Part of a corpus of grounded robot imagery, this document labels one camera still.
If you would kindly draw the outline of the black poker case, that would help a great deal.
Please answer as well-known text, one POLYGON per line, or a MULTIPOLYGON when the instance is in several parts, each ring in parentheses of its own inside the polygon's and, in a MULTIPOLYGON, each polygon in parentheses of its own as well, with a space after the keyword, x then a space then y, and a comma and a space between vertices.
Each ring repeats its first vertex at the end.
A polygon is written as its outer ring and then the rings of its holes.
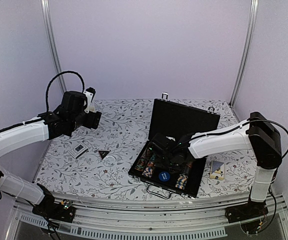
POLYGON ((167 170, 155 165, 153 175, 149 178, 142 175, 143 171, 135 170, 135 166, 146 148, 149 147, 149 142, 155 134, 160 133, 167 138, 175 140, 175 142, 179 142, 185 135, 216 130, 219 121, 220 115, 214 112, 213 107, 204 110, 167 99, 154 99, 148 139, 128 171, 129 176, 138 178, 149 186, 160 187, 163 190, 183 197, 195 198, 202 181, 207 161, 206 157, 192 161, 192 168, 184 189, 175 187, 177 179, 183 170, 167 170), (169 181, 162 182, 159 180, 159 173, 163 171, 170 174, 169 181))

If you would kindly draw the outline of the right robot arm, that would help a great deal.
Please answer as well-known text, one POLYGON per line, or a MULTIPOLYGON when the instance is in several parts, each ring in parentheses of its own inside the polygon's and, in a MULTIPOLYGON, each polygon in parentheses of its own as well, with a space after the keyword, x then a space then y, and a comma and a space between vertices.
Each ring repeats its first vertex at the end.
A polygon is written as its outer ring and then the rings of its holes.
POLYGON ((182 166, 213 154, 252 150, 257 167, 250 190, 250 201, 243 206, 242 213, 246 218, 253 218, 262 210, 262 203, 267 198, 274 174, 284 158, 277 125, 259 112, 252 112, 248 119, 235 125, 188 134, 178 142, 158 133, 150 145, 158 156, 157 164, 165 168, 182 166))

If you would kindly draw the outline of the blue small blind button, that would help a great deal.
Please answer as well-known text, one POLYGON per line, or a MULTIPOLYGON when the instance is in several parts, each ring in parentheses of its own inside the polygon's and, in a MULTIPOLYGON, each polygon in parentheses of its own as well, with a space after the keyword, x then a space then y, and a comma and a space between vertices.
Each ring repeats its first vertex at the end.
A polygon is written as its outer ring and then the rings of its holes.
POLYGON ((169 181, 171 178, 171 175, 169 172, 167 171, 161 171, 158 175, 158 179, 161 181, 161 182, 167 182, 169 181))

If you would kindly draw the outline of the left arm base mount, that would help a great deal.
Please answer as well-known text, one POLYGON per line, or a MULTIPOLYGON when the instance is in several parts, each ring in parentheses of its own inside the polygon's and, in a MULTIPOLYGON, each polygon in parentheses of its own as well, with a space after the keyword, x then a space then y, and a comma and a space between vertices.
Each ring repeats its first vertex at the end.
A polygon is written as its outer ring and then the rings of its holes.
POLYGON ((61 200, 56 203, 51 193, 46 193, 39 204, 35 204, 32 213, 46 219, 58 220, 72 223, 75 217, 76 208, 71 200, 61 200))

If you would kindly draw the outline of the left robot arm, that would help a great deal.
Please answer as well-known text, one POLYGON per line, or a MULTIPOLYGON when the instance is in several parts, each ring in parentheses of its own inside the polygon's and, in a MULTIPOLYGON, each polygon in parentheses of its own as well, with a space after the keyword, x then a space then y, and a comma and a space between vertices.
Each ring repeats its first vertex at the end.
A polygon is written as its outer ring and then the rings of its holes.
MULTIPOLYGON (((91 87, 83 92, 66 91, 55 111, 48 110, 28 121, 1 129, 0 158, 34 143, 53 140, 62 135, 71 137, 81 126, 97 129, 102 114, 95 111, 92 105, 95 93, 91 87)), ((45 187, 28 182, 1 166, 0 192, 38 205, 47 217, 54 217, 59 211, 58 205, 52 201, 53 195, 45 187)))

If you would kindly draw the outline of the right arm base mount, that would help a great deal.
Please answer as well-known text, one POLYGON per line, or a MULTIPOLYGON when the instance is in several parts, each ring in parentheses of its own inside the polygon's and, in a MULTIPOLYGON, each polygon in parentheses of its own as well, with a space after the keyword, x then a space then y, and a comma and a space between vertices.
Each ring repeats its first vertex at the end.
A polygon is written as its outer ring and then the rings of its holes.
POLYGON ((253 218, 263 217, 269 213, 266 202, 253 202, 227 207, 225 217, 229 223, 236 223, 253 218))

